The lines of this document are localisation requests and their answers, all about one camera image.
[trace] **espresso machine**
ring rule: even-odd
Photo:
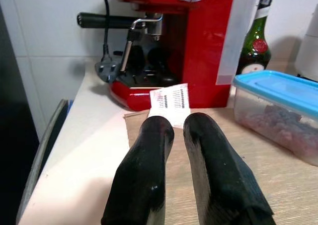
[[[135,111],[151,107],[149,92],[188,83],[191,108],[225,107],[255,0],[121,0],[131,2],[142,18],[80,13],[82,28],[127,28],[115,63],[96,64],[111,95]],[[151,37],[147,55],[140,44]]]

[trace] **black cable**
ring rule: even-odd
[[[104,0],[105,2],[105,7],[106,7],[106,22],[105,22],[105,33],[104,33],[104,44],[103,44],[103,58],[101,59],[102,61],[104,60],[105,55],[109,54],[108,50],[108,28],[109,28],[109,3],[108,0]]]

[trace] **wooden board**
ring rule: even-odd
[[[318,167],[234,121],[232,109],[193,109],[210,115],[253,171],[277,225],[318,225]],[[130,146],[148,111],[125,115]],[[183,130],[175,138],[166,164],[166,225],[198,225],[190,162]]]

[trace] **container lid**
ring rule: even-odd
[[[318,117],[318,83],[276,71],[260,71],[235,77],[234,86],[272,102]]]

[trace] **tile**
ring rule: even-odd
[[[104,13],[103,0],[15,0],[29,56],[98,56],[103,29],[81,29],[79,12]],[[111,14],[132,15],[129,3],[109,0]],[[110,32],[114,46],[124,45],[125,30]]]
[[[44,120],[42,108],[40,106],[37,89],[31,72],[31,65],[27,57],[17,57],[16,61],[18,63],[19,71],[21,74],[25,94],[29,103],[35,129],[39,140],[41,140],[47,127],[47,122],[45,122]]]
[[[10,40],[16,57],[27,56],[25,42],[23,39],[19,17],[14,4],[14,0],[0,0],[2,13]]]
[[[30,58],[35,86],[46,123],[61,99],[75,99],[90,58]]]
[[[309,26],[317,0],[273,0],[266,22],[265,37],[273,60],[295,60],[295,47]]]

